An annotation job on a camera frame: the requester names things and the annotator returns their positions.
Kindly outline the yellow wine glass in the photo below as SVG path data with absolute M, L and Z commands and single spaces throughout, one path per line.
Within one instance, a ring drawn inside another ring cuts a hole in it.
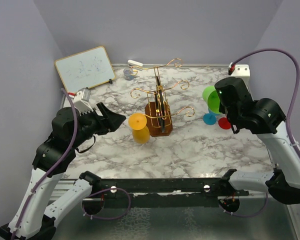
M 147 127 L 147 118 L 142 113 L 134 113 L 128 119 L 128 125 L 132 129 L 133 140 L 138 144 L 145 144 L 150 139 L 150 131 Z

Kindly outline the blue wine glass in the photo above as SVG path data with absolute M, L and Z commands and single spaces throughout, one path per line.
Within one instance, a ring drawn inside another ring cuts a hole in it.
M 210 108 L 208 108 L 208 113 L 203 115 L 202 120 L 206 125 L 212 126 L 218 122 L 220 116 L 221 113 L 213 112 Z

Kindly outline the green wine glass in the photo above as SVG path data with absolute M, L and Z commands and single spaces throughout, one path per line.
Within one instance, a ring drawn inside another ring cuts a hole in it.
M 220 99 L 213 85 L 208 86 L 203 90 L 202 98 L 206 102 L 209 110 L 215 114 L 220 114 Z

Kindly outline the red wine glass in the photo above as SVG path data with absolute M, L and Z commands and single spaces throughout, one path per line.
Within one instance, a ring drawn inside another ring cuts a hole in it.
M 224 130 L 229 130 L 231 129 L 231 124 L 229 123 L 228 119 L 226 117 L 221 117 L 218 120 L 218 125 L 220 128 L 224 129 Z

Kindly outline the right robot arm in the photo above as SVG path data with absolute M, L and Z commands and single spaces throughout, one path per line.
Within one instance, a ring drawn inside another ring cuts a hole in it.
M 244 81 L 226 77 L 215 90 L 234 134 L 249 130 L 267 147 L 273 171 L 256 173 L 229 170 L 219 189 L 230 196 L 237 190 L 270 194 L 285 205 L 300 204 L 300 148 L 288 128 L 288 119 L 277 102 L 270 98 L 252 99 Z

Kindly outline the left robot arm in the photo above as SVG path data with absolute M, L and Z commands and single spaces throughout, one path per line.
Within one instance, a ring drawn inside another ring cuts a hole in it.
M 78 181 L 54 203 L 51 195 L 74 160 L 81 144 L 96 135 L 115 132 L 126 120 L 103 103 L 81 113 L 74 106 L 61 108 L 52 120 L 52 132 L 36 150 L 30 182 L 17 213 L 10 223 L 0 227 L 5 240 L 50 240 L 62 219 L 84 197 L 96 197 L 101 190 L 100 177 L 84 172 Z

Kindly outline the small whiteboard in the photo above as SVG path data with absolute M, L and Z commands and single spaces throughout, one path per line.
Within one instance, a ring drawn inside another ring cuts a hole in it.
M 76 93 L 80 89 L 92 89 L 116 78 L 106 49 L 98 46 L 73 54 L 54 62 L 64 89 Z

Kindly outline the white eraser block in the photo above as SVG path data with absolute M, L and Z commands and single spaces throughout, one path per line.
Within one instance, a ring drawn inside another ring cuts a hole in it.
M 139 68 L 142 68 L 142 67 L 144 66 L 143 63 L 138 62 L 138 61 L 135 61 L 135 60 L 131 60 L 131 59 L 129 59 L 129 60 L 127 61 L 127 64 L 128 64 L 128 66 L 130 66 L 130 67 L 137 66 L 137 67 L 139 67 Z

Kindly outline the black front mounting rail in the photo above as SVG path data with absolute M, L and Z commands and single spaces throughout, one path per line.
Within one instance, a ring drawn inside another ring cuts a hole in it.
M 117 187 L 125 192 L 105 192 L 93 196 L 102 199 L 103 206 L 111 209 L 132 208 L 177 208 L 218 207 L 218 198 L 248 196 L 245 190 L 235 190 L 224 177 L 221 178 L 100 178 L 90 171 L 79 175 L 92 184 L 92 193 Z

